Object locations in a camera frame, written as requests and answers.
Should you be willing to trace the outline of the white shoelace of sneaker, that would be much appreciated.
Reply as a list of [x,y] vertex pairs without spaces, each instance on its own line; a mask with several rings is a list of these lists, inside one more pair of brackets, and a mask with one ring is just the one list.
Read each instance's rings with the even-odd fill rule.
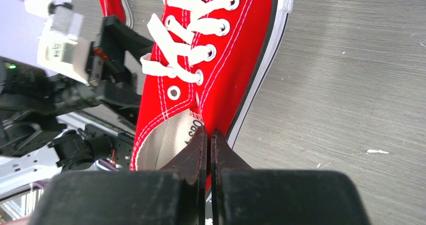
[[163,65],[159,61],[151,61],[152,55],[146,54],[140,58],[142,71],[150,76],[178,77],[184,82],[201,85],[203,83],[202,71],[198,69],[195,73],[192,73],[185,70],[178,63],[178,57],[187,57],[188,64],[191,67],[200,62],[212,61],[217,53],[216,47],[212,44],[191,47],[194,35],[196,33],[219,37],[227,35],[231,29],[228,20],[208,18],[206,15],[219,9],[233,11],[239,6],[240,0],[212,0],[208,2],[202,0],[163,0],[163,2],[168,7],[189,11],[190,22],[187,27],[184,27],[173,15],[167,16],[163,22],[156,14],[151,16],[147,24],[148,31],[168,64]]

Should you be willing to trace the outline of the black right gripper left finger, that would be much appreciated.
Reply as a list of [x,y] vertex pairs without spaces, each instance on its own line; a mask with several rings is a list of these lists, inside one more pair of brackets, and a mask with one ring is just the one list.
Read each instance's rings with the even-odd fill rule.
[[197,128],[187,146],[161,171],[177,174],[174,189],[173,224],[205,224],[208,135],[204,126]]

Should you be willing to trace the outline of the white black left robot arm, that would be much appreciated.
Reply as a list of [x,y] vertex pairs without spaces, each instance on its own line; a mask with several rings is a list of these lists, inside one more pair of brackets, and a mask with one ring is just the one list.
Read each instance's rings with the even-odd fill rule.
[[70,130],[58,117],[105,105],[135,129],[140,95],[137,77],[125,66],[153,42],[116,16],[102,20],[94,41],[59,30],[48,20],[39,39],[39,67],[1,58],[1,199],[64,170],[84,170],[115,157],[119,137],[110,130]]

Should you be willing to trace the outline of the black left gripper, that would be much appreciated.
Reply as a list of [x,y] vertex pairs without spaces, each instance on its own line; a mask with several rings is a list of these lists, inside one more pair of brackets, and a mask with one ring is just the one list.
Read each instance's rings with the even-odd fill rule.
[[124,125],[137,123],[141,101],[137,75],[125,66],[126,52],[139,61],[152,51],[153,44],[115,15],[103,18],[100,32],[90,44],[88,82],[94,86],[97,99],[115,112]]

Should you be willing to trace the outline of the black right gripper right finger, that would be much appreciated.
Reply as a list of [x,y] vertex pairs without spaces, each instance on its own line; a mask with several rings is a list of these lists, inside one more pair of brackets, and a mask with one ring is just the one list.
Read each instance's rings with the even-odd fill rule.
[[210,148],[212,221],[213,224],[226,224],[227,212],[230,210],[228,203],[235,185],[231,177],[237,172],[253,168],[229,146],[220,130],[211,136]]

